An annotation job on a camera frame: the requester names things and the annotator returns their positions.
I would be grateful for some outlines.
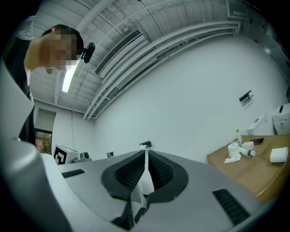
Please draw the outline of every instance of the toilet paper roll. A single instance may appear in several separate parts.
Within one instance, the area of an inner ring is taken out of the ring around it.
[[[140,146],[140,150],[148,150],[148,146],[147,145],[141,145]]]
[[[228,147],[228,153],[230,157],[233,157],[235,154],[240,153],[238,143],[232,143]]]
[[[288,155],[288,147],[272,149],[270,155],[271,163],[283,163],[286,162]]]

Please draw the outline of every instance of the white box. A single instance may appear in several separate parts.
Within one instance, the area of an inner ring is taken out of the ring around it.
[[[74,158],[80,157],[80,152],[71,148],[56,144],[53,157],[57,164],[70,164]]]
[[[244,142],[242,144],[242,148],[246,149],[246,150],[255,150],[255,145],[254,142]]]

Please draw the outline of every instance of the black clip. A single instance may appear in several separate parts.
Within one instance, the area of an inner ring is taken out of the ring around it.
[[[151,141],[149,140],[146,142],[140,143],[139,145],[146,145],[147,147],[152,147]]]
[[[251,92],[251,90],[249,92],[247,92],[245,95],[243,95],[242,97],[240,97],[239,98],[240,102],[243,101],[243,100],[245,100],[246,98],[247,99],[244,102],[248,101],[253,96],[253,95],[250,96],[250,94],[249,94],[250,92]]]

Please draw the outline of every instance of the black phone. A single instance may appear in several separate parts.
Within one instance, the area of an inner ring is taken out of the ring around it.
[[[260,139],[255,139],[255,140],[251,140],[251,142],[254,142],[254,145],[256,144],[262,144],[264,138],[260,138]]]

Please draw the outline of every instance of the black shirt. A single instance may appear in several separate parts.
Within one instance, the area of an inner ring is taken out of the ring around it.
[[[26,97],[31,100],[31,92],[29,86],[27,85],[27,76],[24,68],[24,59],[30,41],[13,37],[10,43],[11,44],[7,50],[7,54],[5,55],[4,62],[17,85],[20,87]],[[26,119],[20,132],[19,138],[23,141],[27,141],[35,145],[33,114],[34,108]]]

